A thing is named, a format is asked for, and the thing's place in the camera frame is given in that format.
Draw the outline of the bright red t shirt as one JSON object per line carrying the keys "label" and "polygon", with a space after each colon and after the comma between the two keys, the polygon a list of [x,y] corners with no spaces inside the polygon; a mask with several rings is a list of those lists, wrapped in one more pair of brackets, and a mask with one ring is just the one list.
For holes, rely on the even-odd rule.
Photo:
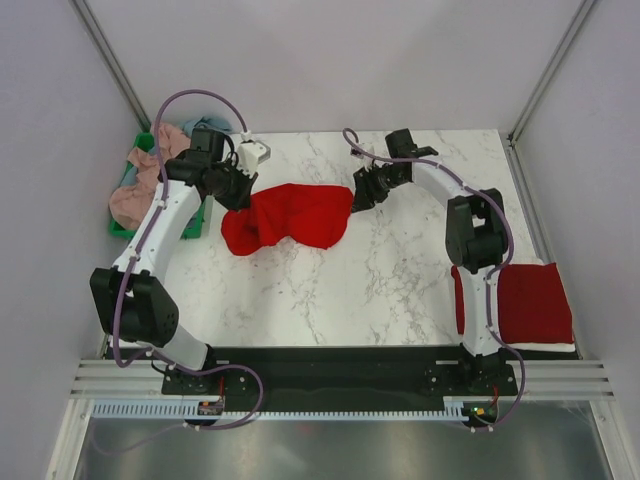
{"label": "bright red t shirt", "polygon": [[285,238],[326,250],[342,239],[353,199],[344,186],[282,184],[253,194],[248,208],[227,212],[221,235],[236,256],[251,255]]}

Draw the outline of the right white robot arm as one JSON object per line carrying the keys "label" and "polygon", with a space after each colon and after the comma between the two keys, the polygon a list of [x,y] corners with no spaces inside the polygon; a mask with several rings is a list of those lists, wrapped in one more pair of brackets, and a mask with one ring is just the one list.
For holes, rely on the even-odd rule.
{"label": "right white robot arm", "polygon": [[407,183],[427,191],[445,209],[445,250],[462,289],[462,345],[474,357],[497,353],[503,346],[497,320],[499,273],[514,250],[501,193],[473,188],[434,148],[417,146],[407,129],[385,137],[388,157],[365,148],[350,128],[342,135],[351,155],[366,162],[353,174],[354,213],[372,209]]}

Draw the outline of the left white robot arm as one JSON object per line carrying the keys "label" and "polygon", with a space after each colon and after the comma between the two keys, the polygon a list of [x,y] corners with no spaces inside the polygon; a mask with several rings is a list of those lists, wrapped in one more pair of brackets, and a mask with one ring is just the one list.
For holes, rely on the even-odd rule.
{"label": "left white robot arm", "polygon": [[90,288],[103,331],[185,369],[185,382],[208,393],[219,382],[209,347],[179,324],[179,308],[163,281],[189,221],[213,198],[228,211],[250,205],[258,166],[271,151],[244,133],[239,144],[221,132],[197,129],[190,146],[164,162],[151,206],[126,249],[109,268],[97,268]]}

